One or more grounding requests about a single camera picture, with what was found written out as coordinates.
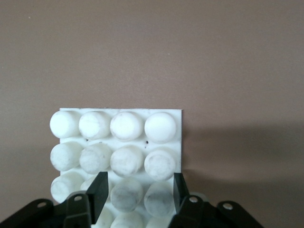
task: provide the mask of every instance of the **silver screw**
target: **silver screw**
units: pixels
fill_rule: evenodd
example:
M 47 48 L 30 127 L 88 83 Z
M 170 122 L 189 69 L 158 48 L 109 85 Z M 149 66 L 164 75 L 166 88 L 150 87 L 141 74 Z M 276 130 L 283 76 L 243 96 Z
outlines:
M 190 200 L 190 202 L 192 202 L 192 203 L 197 203 L 199 200 L 198 200 L 198 198 L 196 198 L 195 196 L 191 196 L 190 198 L 189 198 L 189 200 Z
M 232 210 L 233 206 L 230 203 L 224 203 L 223 204 L 223 208 L 227 209 L 227 210 Z

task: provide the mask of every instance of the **smudged white cylinder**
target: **smudged white cylinder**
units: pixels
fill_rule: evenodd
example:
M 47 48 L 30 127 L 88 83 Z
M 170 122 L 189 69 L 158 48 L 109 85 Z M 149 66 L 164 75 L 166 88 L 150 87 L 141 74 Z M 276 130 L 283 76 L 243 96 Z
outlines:
M 51 117 L 49 126 L 52 133 L 60 139 L 77 136 L 80 134 L 80 114 L 74 111 L 58 111 Z
M 77 172 L 67 172 L 56 177 L 51 184 L 51 194 L 54 200 L 62 203 L 73 192 L 79 191 L 83 177 Z
M 110 133 L 110 121 L 105 112 L 87 112 L 79 120 L 80 133 L 89 140 L 104 138 Z
M 144 196 L 144 205 L 154 217 L 161 218 L 172 214 L 174 209 L 173 196 L 166 182 L 156 182 L 150 186 Z
M 103 143 L 96 143 L 84 148 L 79 163 L 89 174 L 97 174 L 110 166 L 112 151 Z
M 135 210 L 142 198 L 143 187 L 133 178 L 123 179 L 114 186 L 110 194 L 113 206 L 121 212 Z
M 143 220 L 136 211 L 123 213 L 114 219 L 111 228 L 143 228 Z
M 100 216 L 95 225 L 92 225 L 92 228 L 110 228 L 113 222 L 113 215 L 110 210 L 106 207 L 100 213 Z
M 170 179 L 177 166 L 177 157 L 174 151 L 166 147 L 159 147 L 148 154 L 144 160 L 146 172 L 156 181 Z
M 143 153 L 133 145 L 127 145 L 113 152 L 110 160 L 112 170 L 121 177 L 135 174 L 143 165 Z
M 147 137 L 158 144 L 171 141 L 177 131 L 174 118 L 169 113 L 155 113 L 149 116 L 144 125 Z
M 65 142 L 56 145 L 50 155 L 50 160 L 58 171 L 67 171 L 79 165 L 80 153 L 83 147 L 77 142 Z
M 93 177 L 87 179 L 85 182 L 82 183 L 82 185 L 80 186 L 80 190 L 81 191 L 87 191 L 88 188 L 91 186 L 91 184 L 93 183 L 93 181 L 95 180 L 97 175 L 94 175 Z M 110 192 L 113 188 L 113 184 L 110 180 L 108 180 L 108 185 L 109 185 L 109 195 L 108 198 L 110 198 Z
M 112 135 L 122 142 L 138 138 L 143 132 L 143 120 L 134 112 L 121 112 L 110 123 Z
M 149 220 L 146 228 L 167 228 L 171 222 L 172 217 L 156 218 Z

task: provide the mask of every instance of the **brown surface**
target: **brown surface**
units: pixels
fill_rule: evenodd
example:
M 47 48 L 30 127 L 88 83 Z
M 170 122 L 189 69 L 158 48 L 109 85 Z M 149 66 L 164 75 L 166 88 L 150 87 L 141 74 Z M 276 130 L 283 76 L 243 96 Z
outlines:
M 0 2 L 0 220 L 50 198 L 60 107 L 184 109 L 213 204 L 303 227 L 304 1 Z

